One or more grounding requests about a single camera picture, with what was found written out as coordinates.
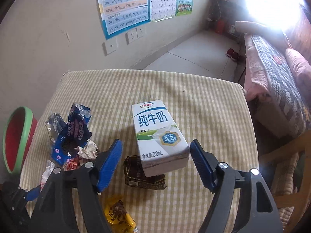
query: red and green bowl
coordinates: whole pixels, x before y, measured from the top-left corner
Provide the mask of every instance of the red and green bowl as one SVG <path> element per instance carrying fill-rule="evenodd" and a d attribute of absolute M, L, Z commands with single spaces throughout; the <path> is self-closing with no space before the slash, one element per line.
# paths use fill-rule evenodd
<path fill-rule="evenodd" d="M 21 173 L 37 122 L 27 107 L 19 107 L 11 114 L 2 139 L 3 158 L 9 173 Z"/>

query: baseboard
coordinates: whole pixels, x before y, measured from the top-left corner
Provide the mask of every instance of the baseboard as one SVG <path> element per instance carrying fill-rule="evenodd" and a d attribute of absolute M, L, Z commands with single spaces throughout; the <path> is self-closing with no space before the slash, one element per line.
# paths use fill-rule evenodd
<path fill-rule="evenodd" d="M 172 50 L 174 47 L 178 46 L 188 38 L 191 38 L 195 34 L 199 33 L 202 29 L 197 29 L 195 31 L 192 31 L 190 33 L 187 33 L 186 35 L 183 35 L 182 37 L 176 39 L 173 42 L 170 42 L 166 46 L 162 47 L 158 51 L 150 54 L 146 58 L 144 58 L 142 61 L 138 62 L 137 64 L 133 65 L 131 69 L 137 69 L 137 70 L 143 70 L 145 69 L 148 65 L 150 65 L 152 62 L 156 61 L 159 57 L 162 55 L 166 54 L 168 51 Z"/>

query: white milk carton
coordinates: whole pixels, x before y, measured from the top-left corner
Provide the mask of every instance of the white milk carton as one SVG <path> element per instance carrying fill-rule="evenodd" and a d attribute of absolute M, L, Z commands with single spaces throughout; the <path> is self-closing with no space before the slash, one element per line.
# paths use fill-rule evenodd
<path fill-rule="evenodd" d="M 137 144 L 146 177 L 187 165 L 190 148 L 161 100 L 132 105 Z"/>

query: bright window light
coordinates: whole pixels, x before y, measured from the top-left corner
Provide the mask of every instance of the bright window light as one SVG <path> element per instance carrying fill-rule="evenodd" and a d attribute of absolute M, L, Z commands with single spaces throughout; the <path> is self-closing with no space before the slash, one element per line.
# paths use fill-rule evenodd
<path fill-rule="evenodd" d="M 285 31 L 300 16 L 300 0 L 246 0 L 249 13 L 258 22 Z"/>

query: hexagonal badge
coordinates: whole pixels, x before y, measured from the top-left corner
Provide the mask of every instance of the hexagonal badge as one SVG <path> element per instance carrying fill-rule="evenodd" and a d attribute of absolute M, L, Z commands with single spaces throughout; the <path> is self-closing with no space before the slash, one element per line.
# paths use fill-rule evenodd
<path fill-rule="evenodd" d="M 176 132 L 166 132 L 161 137 L 161 144 L 162 145 L 169 145 L 169 146 L 175 146 L 180 142 L 180 137 L 178 136 L 178 133 Z"/>

